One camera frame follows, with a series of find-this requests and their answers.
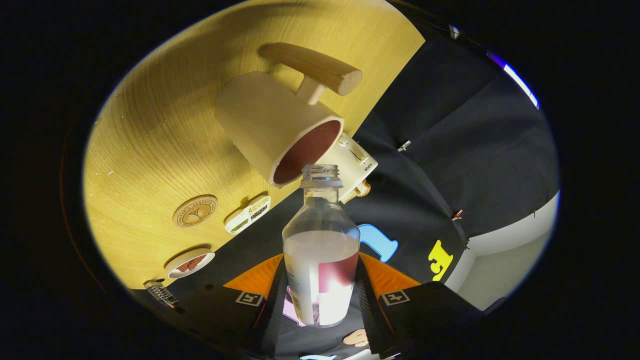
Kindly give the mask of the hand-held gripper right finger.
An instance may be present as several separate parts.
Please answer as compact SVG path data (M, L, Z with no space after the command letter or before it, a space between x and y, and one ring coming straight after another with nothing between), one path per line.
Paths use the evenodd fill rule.
M355 280L370 350L380 358L450 358L486 317L441 282L421 284L364 253Z

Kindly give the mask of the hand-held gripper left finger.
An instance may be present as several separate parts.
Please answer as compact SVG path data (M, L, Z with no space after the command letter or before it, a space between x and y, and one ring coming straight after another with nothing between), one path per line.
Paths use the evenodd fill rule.
M272 360L287 287L276 255L226 285L205 284L174 306L174 324L232 360Z

